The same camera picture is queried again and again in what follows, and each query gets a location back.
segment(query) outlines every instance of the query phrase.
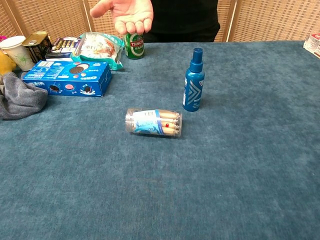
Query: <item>white label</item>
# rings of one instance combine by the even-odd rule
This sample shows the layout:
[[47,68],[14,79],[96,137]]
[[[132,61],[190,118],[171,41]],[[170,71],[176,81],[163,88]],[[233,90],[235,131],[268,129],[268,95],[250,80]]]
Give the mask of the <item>white label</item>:
[[97,50],[97,47],[93,46],[93,45],[83,45],[81,50],[92,50],[92,51],[95,51],[95,50]]
[[38,64],[38,67],[51,67],[54,64],[53,61],[42,61]]
[[74,47],[65,47],[61,50],[61,53],[71,53],[75,51],[76,49]]
[[320,41],[313,36],[310,36],[305,42],[303,47],[311,53],[314,53],[319,47]]
[[155,110],[147,110],[147,111],[136,111],[133,113],[133,117],[136,121],[138,120],[156,120],[156,111]]

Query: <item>gray towel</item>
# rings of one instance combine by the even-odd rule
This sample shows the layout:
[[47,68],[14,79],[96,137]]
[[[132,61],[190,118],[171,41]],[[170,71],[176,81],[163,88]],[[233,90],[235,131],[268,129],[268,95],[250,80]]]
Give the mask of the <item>gray towel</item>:
[[0,75],[0,119],[22,119],[39,112],[45,106],[47,90],[24,83],[13,72],[1,78]]

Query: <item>hand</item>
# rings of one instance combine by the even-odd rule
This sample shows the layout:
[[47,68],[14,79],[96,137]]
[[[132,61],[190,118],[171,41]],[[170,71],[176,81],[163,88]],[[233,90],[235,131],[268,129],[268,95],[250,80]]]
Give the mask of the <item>hand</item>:
[[151,30],[154,10],[150,0],[100,0],[90,11],[93,18],[111,10],[114,27],[121,35],[139,35]]

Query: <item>wicker screen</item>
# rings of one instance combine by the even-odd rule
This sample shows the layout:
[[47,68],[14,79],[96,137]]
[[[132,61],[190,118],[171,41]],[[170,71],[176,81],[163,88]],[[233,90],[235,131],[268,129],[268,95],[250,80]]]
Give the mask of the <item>wicker screen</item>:
[[54,41],[58,37],[79,36],[90,31],[82,0],[10,1],[12,11],[20,16],[28,35],[47,31]]
[[319,0],[238,0],[230,41],[304,40],[320,32]]
[[[89,8],[93,8],[99,0],[87,0]],[[111,17],[111,12],[108,11],[104,16],[93,18],[93,28],[96,32],[106,33],[119,36],[114,27],[114,23]]]
[[[88,6],[91,9],[99,0],[87,0]],[[219,0],[218,1],[218,18],[221,25],[221,29],[215,38],[216,42],[222,42],[225,33],[230,5],[232,0]],[[111,12],[108,11],[103,17],[93,19],[94,30],[97,32],[103,32],[112,35],[118,35],[118,32],[114,28],[114,23],[111,17]]]
[[5,11],[3,4],[0,2],[0,16],[1,16],[1,25],[0,25],[0,35],[13,37],[18,35],[18,32],[14,28],[11,20]]
[[230,8],[231,0],[219,0],[218,1],[218,20],[220,23],[220,30],[215,37],[215,42],[225,42],[224,34],[229,30],[228,19],[229,15],[232,14],[233,8]]

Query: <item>tsingtao beer can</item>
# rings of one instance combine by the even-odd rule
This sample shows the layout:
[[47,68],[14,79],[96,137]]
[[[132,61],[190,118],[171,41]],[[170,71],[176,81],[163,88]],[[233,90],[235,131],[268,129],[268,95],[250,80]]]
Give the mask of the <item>tsingtao beer can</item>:
[[129,59],[141,59],[145,55],[144,36],[127,33],[124,36],[125,54]]

